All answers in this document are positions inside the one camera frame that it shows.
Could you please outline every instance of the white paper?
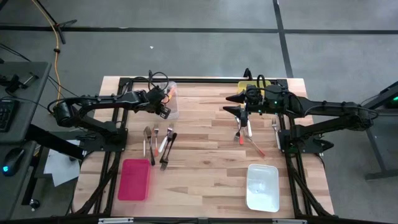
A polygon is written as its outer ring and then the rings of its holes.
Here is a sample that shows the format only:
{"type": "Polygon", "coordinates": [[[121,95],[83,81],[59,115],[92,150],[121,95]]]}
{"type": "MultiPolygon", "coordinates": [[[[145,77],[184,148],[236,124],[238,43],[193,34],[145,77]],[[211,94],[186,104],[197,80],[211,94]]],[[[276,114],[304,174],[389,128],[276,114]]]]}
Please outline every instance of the white paper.
{"type": "MultiPolygon", "coordinates": [[[[79,145],[80,141],[68,140],[68,142],[79,145]]],[[[50,149],[44,174],[52,174],[54,186],[63,184],[79,176],[80,166],[78,160],[71,161],[68,156],[50,149]]]]}

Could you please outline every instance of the yellow container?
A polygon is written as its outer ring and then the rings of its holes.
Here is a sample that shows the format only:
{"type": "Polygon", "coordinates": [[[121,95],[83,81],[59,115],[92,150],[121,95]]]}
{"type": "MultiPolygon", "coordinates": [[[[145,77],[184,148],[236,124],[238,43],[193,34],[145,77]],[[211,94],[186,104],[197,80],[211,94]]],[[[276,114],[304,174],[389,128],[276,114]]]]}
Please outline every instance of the yellow container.
{"type": "MultiPolygon", "coordinates": [[[[245,90],[247,85],[255,85],[257,86],[257,82],[256,81],[240,81],[238,83],[238,93],[242,92],[242,90],[245,90]]],[[[266,80],[266,86],[271,85],[271,82],[266,80]]],[[[262,85],[262,81],[260,80],[260,86],[257,86],[258,88],[264,88],[264,86],[262,85]]],[[[261,94],[263,96],[265,96],[264,94],[264,90],[261,90],[261,94]]]]}

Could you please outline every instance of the utensil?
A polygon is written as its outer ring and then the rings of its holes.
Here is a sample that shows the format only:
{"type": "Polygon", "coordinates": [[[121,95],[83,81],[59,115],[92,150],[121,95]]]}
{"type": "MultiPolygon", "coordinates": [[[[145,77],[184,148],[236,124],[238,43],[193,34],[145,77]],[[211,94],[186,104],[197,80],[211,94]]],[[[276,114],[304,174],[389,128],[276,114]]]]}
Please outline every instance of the utensil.
{"type": "Polygon", "coordinates": [[[238,132],[235,134],[235,141],[239,140],[239,144],[243,145],[243,136],[241,135],[241,120],[235,116],[236,122],[238,122],[238,132]]]}
{"type": "Polygon", "coordinates": [[[241,137],[241,133],[239,131],[241,129],[241,121],[236,116],[235,116],[235,120],[236,120],[236,122],[238,124],[238,132],[236,132],[236,134],[235,134],[234,141],[239,141],[239,138],[241,137]]]}
{"type": "Polygon", "coordinates": [[[165,151],[163,152],[162,157],[160,158],[161,164],[164,163],[164,155],[166,154],[166,149],[169,146],[170,141],[172,141],[172,139],[173,139],[173,131],[169,132],[168,135],[166,135],[166,137],[167,137],[167,144],[166,144],[165,151]]]}
{"type": "Polygon", "coordinates": [[[276,125],[276,119],[272,119],[272,128],[274,128],[275,131],[275,137],[276,137],[276,143],[278,145],[278,149],[280,150],[280,142],[279,142],[279,137],[278,137],[278,130],[277,130],[277,125],[276,125]]]}
{"type": "Polygon", "coordinates": [[[251,144],[257,149],[257,152],[260,154],[261,157],[265,157],[266,154],[260,149],[260,147],[249,137],[248,133],[244,133],[248,140],[250,140],[251,144]]]}
{"type": "Polygon", "coordinates": [[[159,153],[161,153],[161,152],[163,151],[164,146],[166,145],[167,136],[173,131],[173,127],[174,127],[174,124],[171,123],[171,124],[169,125],[169,127],[167,128],[167,135],[164,136],[164,139],[163,139],[163,141],[162,141],[162,144],[161,144],[160,147],[159,147],[159,153]]]}
{"type": "Polygon", "coordinates": [[[251,138],[251,136],[253,136],[253,133],[251,132],[251,125],[250,125],[250,121],[248,120],[248,126],[247,126],[247,128],[248,128],[248,135],[249,135],[249,137],[251,138]]]}
{"type": "Polygon", "coordinates": [[[159,134],[159,125],[158,124],[155,124],[154,132],[155,132],[155,157],[157,157],[159,155],[159,148],[157,147],[157,134],[159,134]]]}
{"type": "Polygon", "coordinates": [[[147,132],[146,132],[146,130],[144,129],[144,157],[145,157],[146,146],[147,146],[146,139],[147,139],[147,132]]]}
{"type": "Polygon", "coordinates": [[[154,153],[152,152],[152,131],[150,130],[150,127],[147,126],[145,128],[145,132],[146,132],[146,137],[148,139],[149,142],[149,150],[150,150],[150,164],[152,166],[155,165],[155,157],[154,157],[154,153]]]}
{"type": "Polygon", "coordinates": [[[160,167],[160,170],[166,170],[167,164],[169,164],[169,154],[170,154],[170,151],[172,150],[173,143],[174,143],[176,138],[177,138],[177,133],[174,133],[173,134],[173,138],[172,138],[172,143],[171,143],[171,145],[169,147],[169,151],[167,152],[166,158],[163,160],[163,163],[162,163],[162,166],[160,167]]]}

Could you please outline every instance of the orange cable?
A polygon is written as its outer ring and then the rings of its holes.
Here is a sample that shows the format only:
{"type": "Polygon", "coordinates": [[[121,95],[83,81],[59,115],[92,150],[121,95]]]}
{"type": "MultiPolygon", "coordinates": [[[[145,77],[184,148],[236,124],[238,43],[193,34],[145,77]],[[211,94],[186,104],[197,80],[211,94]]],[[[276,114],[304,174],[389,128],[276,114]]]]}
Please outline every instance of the orange cable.
{"type": "MultiPolygon", "coordinates": [[[[60,50],[60,47],[59,47],[59,40],[58,40],[57,32],[56,32],[55,29],[54,29],[54,26],[52,25],[50,19],[47,17],[47,15],[44,13],[44,11],[40,8],[40,6],[39,6],[34,0],[32,0],[32,2],[33,2],[33,4],[35,4],[36,7],[40,10],[40,12],[43,14],[43,16],[45,17],[45,19],[47,20],[47,22],[49,22],[49,24],[50,24],[52,30],[54,31],[55,40],[56,40],[56,42],[57,42],[57,46],[55,47],[55,50],[58,50],[58,51],[59,51],[59,50],[60,50]]],[[[61,81],[60,81],[60,75],[58,74],[58,55],[59,55],[59,52],[55,52],[54,70],[55,70],[55,74],[57,75],[57,80],[58,80],[58,83],[59,83],[59,85],[58,85],[58,96],[57,96],[57,100],[60,99],[60,95],[61,95],[61,81]]]]}

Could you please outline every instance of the computer mouse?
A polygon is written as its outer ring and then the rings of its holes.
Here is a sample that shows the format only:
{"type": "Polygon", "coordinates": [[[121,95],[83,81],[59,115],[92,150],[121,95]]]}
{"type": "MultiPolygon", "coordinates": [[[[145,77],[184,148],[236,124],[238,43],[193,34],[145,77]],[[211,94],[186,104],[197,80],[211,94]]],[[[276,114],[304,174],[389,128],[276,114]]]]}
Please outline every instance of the computer mouse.
{"type": "Polygon", "coordinates": [[[2,163],[2,173],[6,177],[13,176],[19,170],[19,165],[24,157],[25,150],[22,148],[11,149],[5,156],[4,162],[2,163]]]}

